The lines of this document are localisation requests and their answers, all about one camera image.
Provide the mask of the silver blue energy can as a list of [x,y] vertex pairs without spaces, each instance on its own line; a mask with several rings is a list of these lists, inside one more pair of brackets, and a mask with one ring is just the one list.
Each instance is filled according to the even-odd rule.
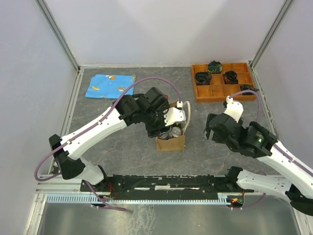
[[170,134],[170,132],[164,133],[164,134],[162,134],[161,136],[159,136],[158,138],[159,138],[160,140],[168,140],[168,139],[171,138],[171,134]]

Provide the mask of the wooden compartment tray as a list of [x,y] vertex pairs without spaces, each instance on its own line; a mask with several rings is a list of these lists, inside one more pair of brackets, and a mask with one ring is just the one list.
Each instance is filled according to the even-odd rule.
[[244,90],[257,91],[247,63],[193,64],[192,82],[197,102],[221,102]]

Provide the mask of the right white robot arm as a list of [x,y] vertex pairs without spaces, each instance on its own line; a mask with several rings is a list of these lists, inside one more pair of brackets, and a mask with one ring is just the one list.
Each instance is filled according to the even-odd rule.
[[225,144],[232,152],[252,157],[276,170],[281,177],[258,175],[232,167],[224,185],[229,191],[239,188],[263,192],[290,203],[299,212],[313,214],[313,170],[291,154],[277,137],[255,121],[242,126],[227,114],[209,114],[205,137]]

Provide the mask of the watermelon canvas tote bag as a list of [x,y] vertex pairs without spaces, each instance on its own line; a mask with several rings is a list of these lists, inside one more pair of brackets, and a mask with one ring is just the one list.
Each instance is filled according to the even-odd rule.
[[185,101],[182,105],[182,108],[187,108],[187,118],[186,121],[182,124],[177,124],[176,126],[181,128],[183,134],[177,138],[171,137],[168,140],[160,140],[156,138],[156,150],[161,151],[179,151],[185,149],[185,132],[188,128],[191,119],[191,105],[189,101]]

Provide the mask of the aluminium frame post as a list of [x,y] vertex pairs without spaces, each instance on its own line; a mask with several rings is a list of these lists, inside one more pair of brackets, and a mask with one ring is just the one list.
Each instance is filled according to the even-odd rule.
[[259,46],[254,58],[250,61],[249,65],[251,69],[256,68],[257,64],[261,60],[263,54],[265,53],[266,49],[268,48],[272,38],[274,37],[275,33],[277,32],[278,28],[280,27],[282,21],[284,20],[285,16],[289,12],[294,0],[285,0],[275,17],[273,23],[271,24],[268,32],[266,33],[261,45]]
[[66,54],[70,64],[73,66],[73,68],[76,71],[79,71],[80,66],[79,66],[78,62],[76,61],[73,53],[71,52],[69,45],[66,42],[66,39],[63,36],[63,33],[61,32],[60,28],[58,27],[46,1],[45,0],[35,0],[35,3],[37,4],[38,8],[42,12],[45,20],[47,21],[50,29],[52,30],[55,38],[57,39],[59,45],[61,46],[62,50]]

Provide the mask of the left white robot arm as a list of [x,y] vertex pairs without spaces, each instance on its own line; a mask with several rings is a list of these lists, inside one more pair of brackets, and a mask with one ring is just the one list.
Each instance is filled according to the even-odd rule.
[[49,144],[63,179],[81,179],[96,190],[103,191],[108,179],[99,165],[83,159],[82,155],[107,136],[132,124],[144,123],[150,138],[168,131],[164,115],[170,108],[168,98],[158,88],[145,94],[124,95],[99,117],[67,135],[52,135]]

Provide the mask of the green blue rolled tie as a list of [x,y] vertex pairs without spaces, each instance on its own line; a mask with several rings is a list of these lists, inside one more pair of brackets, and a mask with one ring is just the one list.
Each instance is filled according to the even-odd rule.
[[219,61],[212,61],[207,65],[207,70],[211,74],[220,74],[222,69],[222,64]]

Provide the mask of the left aluminium frame post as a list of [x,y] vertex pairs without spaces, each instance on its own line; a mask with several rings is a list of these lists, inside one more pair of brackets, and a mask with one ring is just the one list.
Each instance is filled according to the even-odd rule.
[[71,52],[69,45],[66,42],[66,39],[63,36],[63,33],[61,32],[60,28],[58,27],[46,1],[45,0],[35,0],[35,3],[37,4],[38,8],[42,12],[45,20],[47,21],[50,29],[52,30],[55,38],[57,39],[59,45],[61,46],[62,50],[66,54],[70,64],[73,66],[73,68],[76,71],[79,71],[80,66],[79,66],[78,62],[76,61],[73,53]]

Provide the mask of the green floral rolled tie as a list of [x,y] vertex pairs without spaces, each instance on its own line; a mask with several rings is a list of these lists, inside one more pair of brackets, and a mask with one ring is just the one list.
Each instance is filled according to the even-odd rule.
[[241,89],[241,91],[254,91],[254,92],[259,91],[259,89],[253,87],[250,84],[242,84],[242,85],[240,85],[240,89]]

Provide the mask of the right aluminium frame post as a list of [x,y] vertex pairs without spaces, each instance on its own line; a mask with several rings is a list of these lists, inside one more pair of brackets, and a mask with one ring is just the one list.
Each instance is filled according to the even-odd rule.
[[251,69],[256,68],[257,64],[261,60],[263,54],[265,53],[266,49],[268,48],[272,38],[274,37],[275,33],[277,32],[278,28],[280,27],[282,21],[284,20],[285,16],[289,12],[294,0],[285,0],[275,17],[273,23],[271,24],[268,32],[266,33],[261,45],[259,46],[254,58],[250,61],[249,65]]

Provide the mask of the blue patterned cloth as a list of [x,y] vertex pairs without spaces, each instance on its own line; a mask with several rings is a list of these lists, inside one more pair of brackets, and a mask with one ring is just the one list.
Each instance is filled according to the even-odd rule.
[[97,74],[91,78],[86,98],[118,99],[135,82],[134,75]]

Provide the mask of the red cola can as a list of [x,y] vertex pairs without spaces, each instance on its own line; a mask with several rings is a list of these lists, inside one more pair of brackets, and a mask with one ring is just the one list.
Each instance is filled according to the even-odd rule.
[[181,136],[182,134],[183,134],[183,131],[181,128],[179,128],[177,126],[172,128],[171,137],[177,138],[177,137]]

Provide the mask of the orange floral rolled tie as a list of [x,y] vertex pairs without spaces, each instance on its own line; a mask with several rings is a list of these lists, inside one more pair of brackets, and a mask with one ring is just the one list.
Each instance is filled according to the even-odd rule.
[[237,73],[231,70],[223,74],[223,80],[224,80],[224,83],[228,85],[239,83]]

